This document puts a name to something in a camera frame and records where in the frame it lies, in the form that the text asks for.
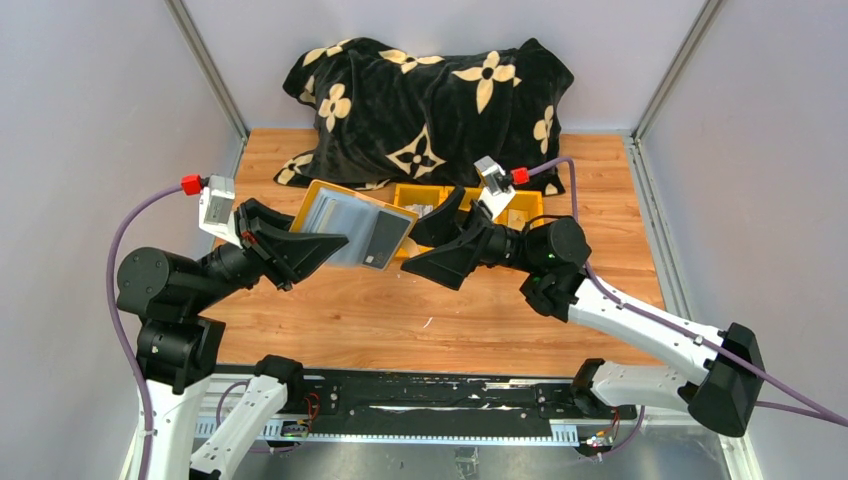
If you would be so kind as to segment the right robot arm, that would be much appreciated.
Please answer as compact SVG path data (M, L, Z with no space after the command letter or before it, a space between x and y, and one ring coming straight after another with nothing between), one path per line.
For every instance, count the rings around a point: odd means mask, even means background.
M724 436L746 433L765 372L751 329L700 324L615 289L590 268L590 247L572 216L540 215L513 229L495 221L489 194L468 210L463 197L454 189L415 224L410 236L423 252L403 262L406 272L454 290L480 266L523 272L520 291L537 314L605 333L656 359L653 366L585 361L571 384L580 408L656 407L685 412Z

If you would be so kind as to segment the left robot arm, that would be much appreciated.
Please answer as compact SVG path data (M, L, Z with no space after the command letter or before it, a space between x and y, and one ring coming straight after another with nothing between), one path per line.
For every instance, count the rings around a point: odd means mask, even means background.
M225 333L225 324L205 311L261 279L288 291L348 242L342 234L297 232L293 223L292 216L250 199L219 227L224 243L200 259L142 247L122 261L116 307L141 321L135 355L142 380L135 464L141 478L229 479L270 418L305 402L303 365L267 355L212 436L194 443Z

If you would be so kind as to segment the yellow leather card holder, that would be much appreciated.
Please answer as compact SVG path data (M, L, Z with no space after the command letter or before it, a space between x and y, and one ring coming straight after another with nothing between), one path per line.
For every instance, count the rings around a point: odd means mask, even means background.
M400 215L413 217L414 224L408 231L408 235L419 220L414 212L402 207L336 184L314 180L307 188L291 230L346 235L349 243L332 255L328 263L337 267L363 267L361 261L366 242L377 213L381 210L395 211Z

